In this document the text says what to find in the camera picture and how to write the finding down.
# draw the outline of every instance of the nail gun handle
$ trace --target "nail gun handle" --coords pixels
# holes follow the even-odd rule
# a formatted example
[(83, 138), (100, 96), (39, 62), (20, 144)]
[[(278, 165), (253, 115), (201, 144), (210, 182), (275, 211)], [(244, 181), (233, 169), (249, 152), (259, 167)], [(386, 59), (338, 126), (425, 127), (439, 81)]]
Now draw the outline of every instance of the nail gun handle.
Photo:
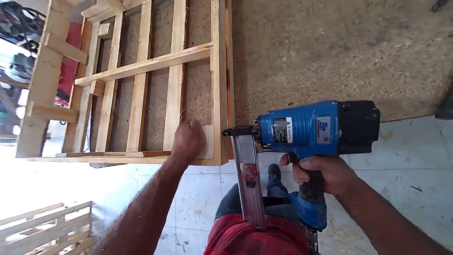
[(320, 171), (305, 170), (310, 181), (299, 186), (299, 197), (316, 204), (324, 204), (324, 177)]

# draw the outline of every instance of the wooden strip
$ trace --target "wooden strip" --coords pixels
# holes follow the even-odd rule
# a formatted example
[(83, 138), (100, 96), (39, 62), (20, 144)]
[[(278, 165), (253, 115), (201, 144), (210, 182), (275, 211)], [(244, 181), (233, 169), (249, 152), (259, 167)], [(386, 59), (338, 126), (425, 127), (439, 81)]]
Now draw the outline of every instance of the wooden strip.
[[(146, 61), (151, 55), (151, 7), (151, 1), (142, 5), (137, 62)], [(148, 75), (148, 73), (138, 74), (134, 79), (134, 92), (132, 93), (132, 107), (130, 109), (129, 132), (126, 146), (127, 152), (141, 150)]]
[[(126, 156), (88, 156), (88, 157), (28, 157), (27, 161), (34, 162), (89, 162), (89, 163), (118, 163), (118, 164), (163, 164), (168, 156), (155, 157), (126, 157)], [(194, 166), (214, 166), (213, 159), (194, 159)]]
[(59, 106), (46, 106), (36, 102), (31, 102), (27, 109), (27, 116), (33, 118), (53, 119), (75, 123), (77, 120), (77, 112), (68, 108)]
[(63, 211), (57, 211), (55, 213), (52, 213), (52, 214), (49, 214), (49, 215), (46, 215), (46, 216), (42, 216), (42, 217), (39, 217), (37, 219), (33, 219), (31, 221), (26, 221), (24, 223), (21, 223), (21, 224), (18, 224), (18, 225), (15, 225), (15, 226), (12, 226), (12, 227), (9, 227), (9, 228), (6, 228), (6, 229), (2, 229), (2, 230), (0, 230), (0, 240), (4, 239), (5, 237), (8, 237), (8, 236), (10, 236), (12, 234), (19, 233), (19, 232), (24, 231), (26, 229), (41, 225), (41, 224), (49, 222), (51, 220), (55, 220), (55, 219), (57, 219), (57, 218), (59, 218), (61, 216), (64, 216), (66, 214), (78, 211), (78, 210), (83, 209), (83, 208), (88, 207), (88, 206), (91, 206), (91, 204), (92, 204), (92, 202), (90, 201), (90, 202), (87, 202), (87, 203), (84, 203), (84, 204), (81, 204), (81, 205), (78, 205), (78, 206), (67, 208), (67, 209), (65, 209)]
[[(115, 16), (115, 26), (113, 28), (113, 38), (110, 49), (109, 70), (118, 67), (120, 57), (121, 28), (123, 25), (123, 13)], [(102, 101), (101, 119), (97, 133), (96, 151), (105, 152), (110, 143), (111, 123), (113, 121), (113, 110), (115, 109), (116, 89), (118, 80), (111, 80), (106, 83), (104, 100)]]
[(17, 216), (9, 217), (9, 218), (6, 218), (6, 219), (2, 219), (2, 220), (0, 220), (0, 226), (4, 225), (4, 224), (11, 223), (13, 221), (18, 221), (20, 219), (32, 218), (32, 217), (34, 217), (37, 214), (40, 214), (40, 213), (43, 213), (43, 212), (47, 212), (47, 211), (50, 211), (50, 210), (53, 210), (53, 209), (57, 209), (57, 208), (60, 208), (62, 206), (64, 206), (63, 203), (58, 203), (58, 204), (55, 204), (55, 205), (52, 205), (52, 206), (48, 206), (48, 207), (44, 207), (44, 208), (37, 209), (37, 210), (34, 210), (34, 211), (26, 212), (26, 213), (21, 214), (21, 215), (17, 215)]
[(210, 56), (211, 46), (212, 43), (206, 43), (185, 49), (181, 53), (170, 53), (167, 55), (159, 56), (157, 58), (148, 59), (146, 61), (142, 61), (139, 63), (129, 64), (126, 66), (116, 68), (114, 70), (108, 70), (88, 77), (76, 79), (75, 84), (82, 87), (86, 87), (91, 86), (91, 82), (94, 80), (108, 82), (111, 80), (142, 74), (172, 65), (207, 58)]
[(66, 152), (57, 153), (56, 157), (82, 157), (82, 156), (102, 156), (103, 152)]
[(95, 24), (103, 20), (109, 19), (113, 16), (115, 16), (115, 12), (112, 9), (107, 9), (99, 15), (89, 18), (88, 22), (90, 22), (91, 24)]
[(93, 237), (87, 238), (87, 239), (83, 240), (83, 242), (79, 246), (77, 246), (76, 248), (72, 249), (71, 251), (65, 253), (64, 255), (79, 255), (82, 251), (90, 248), (93, 245), (94, 245), (94, 238)]
[(155, 157), (170, 156), (171, 151), (163, 152), (126, 152), (126, 157)]
[[(226, 101), (228, 107), (228, 128), (234, 127), (234, 75), (233, 75), (233, 30), (232, 30), (232, 0), (225, 0), (225, 25), (226, 25)], [(233, 145), (228, 139), (228, 158), (234, 159)]]
[[(174, 1), (171, 53), (184, 50), (186, 41), (186, 4), (186, 0)], [(164, 150), (166, 151), (171, 151), (173, 147), (174, 133), (181, 119), (183, 74), (183, 64), (170, 66), (164, 129)]]
[[(92, 26), (91, 29), (88, 64), (85, 68), (84, 76), (93, 75), (96, 71), (97, 61), (99, 59), (99, 46), (101, 43), (101, 38), (97, 36), (99, 26), (100, 24), (96, 23)], [(88, 120), (90, 119), (92, 101), (91, 87), (83, 88), (80, 99), (79, 118), (77, 120), (72, 152), (83, 152), (83, 149), (85, 147), (85, 139), (87, 137), (87, 126)]]
[(55, 254), (58, 254), (61, 250), (63, 250), (64, 248), (70, 246), (70, 245), (73, 245), (75, 243), (77, 243), (78, 241), (81, 241), (87, 237), (90, 236), (90, 232), (89, 231), (85, 231), (61, 244), (58, 244), (57, 246), (55, 247), (52, 247), (51, 249), (49, 250), (46, 250), (44, 251), (43, 253), (40, 253), (39, 255), (55, 255)]
[(110, 5), (111, 9), (116, 14), (122, 14), (123, 11), (127, 11), (127, 8), (124, 6), (120, 0), (104, 0), (108, 5)]
[(56, 52), (59, 52), (70, 59), (73, 59), (79, 63), (87, 62), (87, 54), (82, 50), (70, 45), (63, 40), (51, 33), (47, 33), (44, 38), (44, 46), (49, 47)]
[(90, 93), (98, 97), (104, 97), (105, 89), (106, 83), (96, 80), (91, 83)]
[(99, 2), (99, 3), (91, 6), (90, 8), (82, 11), (80, 14), (82, 14), (82, 16), (85, 19), (91, 19), (95, 16), (102, 14), (103, 12), (105, 12), (106, 10), (109, 10), (109, 9), (110, 9), (110, 5), (108, 3)]
[[(56, 37), (66, 40), (71, 9), (72, 7), (66, 2), (50, 0), (43, 34), (52, 33)], [(39, 48), (29, 86), (30, 92), (26, 108), (30, 108), (31, 102), (42, 105), (53, 104), (58, 89), (62, 60), (62, 54), (48, 47)], [(16, 157), (41, 156), (41, 146), (47, 123), (48, 120), (46, 119), (24, 116), (17, 143)]]
[(91, 216), (89, 213), (67, 221), (60, 226), (51, 227), (42, 232), (30, 235), (16, 242), (0, 246), (0, 254), (22, 255), (43, 244), (55, 240), (69, 232), (73, 232), (83, 226), (90, 224)]
[[(81, 45), (81, 50), (84, 52), (89, 52), (90, 51), (90, 41), (91, 41), (91, 32), (92, 32), (92, 25), (84, 19), (83, 21), (83, 26), (81, 30), (81, 37), (82, 37), (82, 45)], [(77, 72), (76, 76), (77, 77), (84, 77), (85, 72), (87, 70), (87, 65), (79, 63), (77, 66)], [(80, 86), (72, 86), (72, 92), (71, 92), (71, 98), (69, 100), (69, 107), (74, 110), (74, 111), (81, 111), (87, 107), (87, 105), (81, 105), (82, 101), (82, 96), (83, 96), (83, 88)], [(72, 152), (74, 150), (74, 141), (76, 138), (76, 130), (77, 130), (77, 125), (78, 125), (78, 120), (77, 123), (68, 123), (66, 127), (66, 134), (64, 136), (64, 142), (63, 142), (63, 147), (62, 147), (62, 152)]]
[(212, 124), (214, 125), (214, 162), (216, 166), (228, 162), (228, 139), (222, 135), (222, 131), (228, 127), (225, 29), (225, 4), (220, 0), (211, 0), (211, 37), (214, 44), (211, 59)]
[(15, 81), (13, 79), (3, 77), (3, 76), (0, 76), (0, 82), (4, 82), (9, 85), (17, 86), (19, 88), (28, 88), (28, 86), (29, 86), (26, 83), (18, 82), (18, 81)]

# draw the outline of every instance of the wooden frame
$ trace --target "wooden frame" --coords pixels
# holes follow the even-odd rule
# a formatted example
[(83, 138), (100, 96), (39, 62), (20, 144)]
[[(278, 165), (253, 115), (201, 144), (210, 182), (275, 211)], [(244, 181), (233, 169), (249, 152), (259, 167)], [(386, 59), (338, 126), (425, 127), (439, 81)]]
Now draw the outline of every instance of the wooden frame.
[[(87, 207), (86, 213), (80, 211)], [(21, 219), (26, 221), (14, 225), (15, 221)], [(10, 227), (0, 230), (1, 254), (22, 255), (39, 252), (42, 255), (54, 255), (71, 246), (71, 250), (64, 254), (78, 255), (85, 250), (91, 250), (95, 244), (95, 239), (91, 237), (91, 201), (67, 209), (63, 203), (59, 203), (0, 220), (0, 226), (5, 224)], [(26, 237), (8, 239), (9, 236), (18, 234)]]
[[(234, 126), (234, 91), (231, 38), (231, 0), (211, 0), (211, 42), (184, 49), (186, 35), (186, 0), (175, 0), (170, 54), (150, 57), (152, 1), (123, 4), (120, 0), (103, 0), (84, 10), (82, 46), (77, 49), (65, 42), (69, 28), (68, 11), (77, 0), (50, 0), (49, 15), (44, 28), (43, 42), (30, 85), (27, 116), (18, 139), (16, 157), (30, 161), (100, 162), (100, 163), (163, 163), (173, 145), (173, 137), (180, 123), (183, 98), (184, 63), (210, 58), (212, 73), (212, 124), (204, 126), (207, 143), (193, 165), (220, 166), (228, 162), (229, 147), (222, 131)], [(124, 11), (142, 4), (137, 63), (118, 67), (120, 37)], [(101, 21), (114, 17), (114, 24)], [(100, 36), (112, 37), (108, 70), (95, 74), (99, 55)], [(71, 94), (70, 109), (56, 109), (52, 105), (58, 84), (63, 56), (79, 62), (77, 79)], [(148, 72), (169, 67), (167, 110), (163, 152), (142, 152), (144, 107), (148, 86)], [(126, 152), (108, 151), (115, 108), (118, 79), (134, 76), (134, 91)], [(82, 153), (87, 124), (92, 107), (92, 96), (102, 97), (96, 151)], [(62, 154), (40, 157), (44, 130), (49, 119), (68, 121)]]

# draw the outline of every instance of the blue nail gun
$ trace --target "blue nail gun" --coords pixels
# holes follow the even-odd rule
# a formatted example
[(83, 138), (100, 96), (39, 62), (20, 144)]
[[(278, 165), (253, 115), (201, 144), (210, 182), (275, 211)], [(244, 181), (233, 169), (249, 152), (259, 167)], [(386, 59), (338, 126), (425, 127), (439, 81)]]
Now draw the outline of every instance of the blue nail gun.
[[(252, 136), (256, 152), (286, 152), (289, 162), (297, 163), (313, 155), (371, 152), (379, 122), (380, 112), (373, 101), (323, 101), (270, 111), (254, 125), (229, 128), (223, 135), (233, 137), (233, 143), (235, 137)], [(307, 173), (310, 181), (286, 198), (306, 226), (310, 254), (318, 254), (318, 231), (327, 226), (324, 179), (319, 171)]]

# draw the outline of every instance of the warning label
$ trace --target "warning label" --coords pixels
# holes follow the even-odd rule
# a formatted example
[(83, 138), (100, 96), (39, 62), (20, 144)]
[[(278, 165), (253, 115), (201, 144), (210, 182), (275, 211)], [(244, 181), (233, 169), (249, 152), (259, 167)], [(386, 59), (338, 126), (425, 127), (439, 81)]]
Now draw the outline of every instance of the warning label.
[(293, 142), (293, 121), (291, 117), (274, 119), (274, 141), (276, 143)]

